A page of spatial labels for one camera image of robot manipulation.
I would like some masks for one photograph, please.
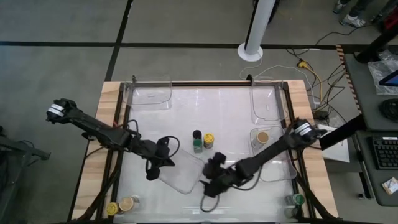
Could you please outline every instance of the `white pole base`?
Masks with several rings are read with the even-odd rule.
[[[257,62],[262,58],[262,48],[259,47],[259,50],[257,51],[256,54],[249,55],[246,53],[244,50],[244,43],[239,45],[238,47],[238,55],[241,57],[241,59],[247,61],[247,62]]]

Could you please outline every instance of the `white pole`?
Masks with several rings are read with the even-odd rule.
[[[238,54],[243,60],[256,62],[261,59],[261,40],[266,31],[274,4],[275,0],[258,0],[254,6],[246,42],[238,47]]]

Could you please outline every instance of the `mouse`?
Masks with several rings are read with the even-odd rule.
[[[385,118],[398,123],[398,99],[384,100],[379,109]]]

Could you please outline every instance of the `person's shoe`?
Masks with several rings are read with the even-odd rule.
[[[360,19],[357,17],[352,17],[350,15],[347,15],[344,17],[344,19],[340,20],[340,24],[343,26],[352,26],[355,28],[359,27],[364,27],[366,25],[366,22],[363,19]]]
[[[333,9],[333,12],[335,14],[339,14],[341,12],[341,10],[343,10],[344,6],[346,6],[346,4],[343,5],[342,3],[340,3],[340,0],[338,0],[338,2],[335,4],[335,8]]]

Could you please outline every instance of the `wooden table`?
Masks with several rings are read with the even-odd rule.
[[[305,90],[304,81],[284,81],[288,82],[289,84],[290,98],[293,104],[294,115],[302,119],[307,119],[310,123],[313,124],[314,120],[312,117],[310,103],[307,97],[307,91]],[[113,123],[116,102],[119,93],[119,86],[120,82],[104,82],[101,92],[101,98],[99,99],[98,110],[95,117],[96,119],[108,125],[112,125]],[[125,107],[126,105],[123,103],[119,123],[122,123]],[[90,153],[91,151],[99,147],[100,144],[98,142],[91,142],[88,146],[87,153]],[[72,218],[78,218],[80,215],[82,215],[100,191],[106,155],[107,150],[104,149],[92,154],[84,162],[83,172],[81,174],[81,179],[78,183],[78,193],[76,196]],[[325,162],[323,160],[321,150],[306,148],[303,156],[305,160],[308,180],[310,182],[310,187],[313,193],[317,196],[317,198],[325,206],[325,208],[332,215],[337,217],[338,213],[335,205],[335,200],[331,191],[328,173],[326,172]],[[303,209],[304,215],[307,217],[308,210],[306,209],[306,206],[303,207]]]

